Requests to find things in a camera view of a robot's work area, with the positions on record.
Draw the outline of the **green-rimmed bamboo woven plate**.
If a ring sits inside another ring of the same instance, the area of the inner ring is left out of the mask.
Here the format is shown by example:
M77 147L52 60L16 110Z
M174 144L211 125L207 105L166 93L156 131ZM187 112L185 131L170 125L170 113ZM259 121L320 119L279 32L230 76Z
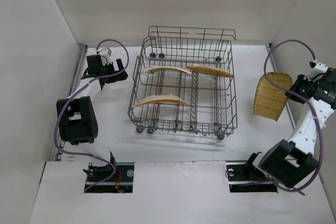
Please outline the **green-rimmed bamboo woven plate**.
M293 85L292 77L287 73L268 72L267 75L272 82L283 88L290 89ZM287 101L285 92L272 85L266 76L262 75L255 92L253 115L278 121Z

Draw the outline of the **yellow rectangular bamboo mat plate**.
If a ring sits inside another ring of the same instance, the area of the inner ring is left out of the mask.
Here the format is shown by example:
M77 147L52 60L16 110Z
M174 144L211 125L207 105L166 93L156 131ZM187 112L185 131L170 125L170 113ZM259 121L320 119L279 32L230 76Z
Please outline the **yellow rectangular bamboo mat plate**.
M145 68L142 72L155 73L159 71L175 71L175 72L184 73L186 75L191 75L191 72L188 69L179 68L179 67L167 67L167 66L149 67L149 68Z

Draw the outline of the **orange fish-shaped woven plate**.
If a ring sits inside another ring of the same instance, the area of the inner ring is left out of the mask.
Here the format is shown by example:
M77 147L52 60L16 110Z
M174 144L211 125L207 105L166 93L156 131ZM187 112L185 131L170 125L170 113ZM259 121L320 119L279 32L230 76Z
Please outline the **orange fish-shaped woven plate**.
M184 101L180 97L176 95L150 95L145 98L143 98L138 104L133 105L132 108L136 108L139 106L144 106L147 104L163 104L163 103L168 103L168 104L181 104L181 105L186 105L186 106L191 106L190 103Z

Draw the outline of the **orange square woven plate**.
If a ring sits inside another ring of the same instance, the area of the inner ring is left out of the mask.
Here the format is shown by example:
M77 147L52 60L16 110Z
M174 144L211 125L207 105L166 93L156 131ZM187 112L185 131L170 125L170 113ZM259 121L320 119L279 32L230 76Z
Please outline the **orange square woven plate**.
M227 78L232 78L234 75L228 71L225 71L220 68L215 68L215 67L207 67L207 66L199 66L199 65L192 65L192 66L186 66L187 69L205 74L208 76L214 76L214 77L227 77Z

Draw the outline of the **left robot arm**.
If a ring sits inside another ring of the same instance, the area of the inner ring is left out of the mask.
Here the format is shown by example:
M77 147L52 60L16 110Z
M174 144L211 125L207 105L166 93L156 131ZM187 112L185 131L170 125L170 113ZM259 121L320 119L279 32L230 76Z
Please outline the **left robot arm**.
M58 137L72 146L93 144L98 137L98 121L93 108L93 100L102 89L111 83L126 80L128 74L122 59L116 59L116 66L108 55L97 53L86 58L87 68L80 78L76 90L67 98L56 102L57 123L55 146Z

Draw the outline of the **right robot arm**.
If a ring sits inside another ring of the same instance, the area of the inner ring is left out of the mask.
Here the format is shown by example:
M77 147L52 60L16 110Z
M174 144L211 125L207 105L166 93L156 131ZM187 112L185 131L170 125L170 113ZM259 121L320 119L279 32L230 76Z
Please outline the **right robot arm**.
M319 167L313 156L319 130L335 111L335 69L326 68L312 78L268 72L257 84L253 114L277 121L288 100L303 104L293 132L266 153L252 153L248 166L260 170L287 188L294 188Z

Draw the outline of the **aluminium rail left side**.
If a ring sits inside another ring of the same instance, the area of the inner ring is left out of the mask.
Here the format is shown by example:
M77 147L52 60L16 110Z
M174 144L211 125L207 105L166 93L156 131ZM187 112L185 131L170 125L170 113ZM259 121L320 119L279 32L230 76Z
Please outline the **aluminium rail left side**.
M70 90L68 94L66 95L66 97L71 96L72 93L78 87L80 78L82 76L83 66L85 64L85 57L87 54L88 45L85 43L79 43L78 46L79 46L79 54L77 57L75 70L73 72ZM54 131L53 131L53 136L52 136L54 147L52 149L50 161L60 161L61 160L61 158L59 158L59 155L61 154L60 149L64 146L64 144L62 143L62 139L59 136L58 129L59 129L59 118L56 119L56 124L54 126Z

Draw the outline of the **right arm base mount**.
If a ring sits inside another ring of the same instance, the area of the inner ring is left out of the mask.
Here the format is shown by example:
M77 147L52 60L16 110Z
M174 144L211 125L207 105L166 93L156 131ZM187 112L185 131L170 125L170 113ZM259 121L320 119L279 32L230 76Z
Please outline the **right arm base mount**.
M278 188L253 165L227 162L225 176L231 193L277 193Z

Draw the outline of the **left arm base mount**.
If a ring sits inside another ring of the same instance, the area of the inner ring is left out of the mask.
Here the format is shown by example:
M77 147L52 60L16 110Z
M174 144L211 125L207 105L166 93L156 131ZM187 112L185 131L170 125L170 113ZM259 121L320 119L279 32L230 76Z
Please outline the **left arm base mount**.
M113 169L108 166L88 166L88 169L83 171L86 173L85 193L132 193L134 179L135 163L117 163L117 170L107 180L92 186L93 184L106 179L113 172Z

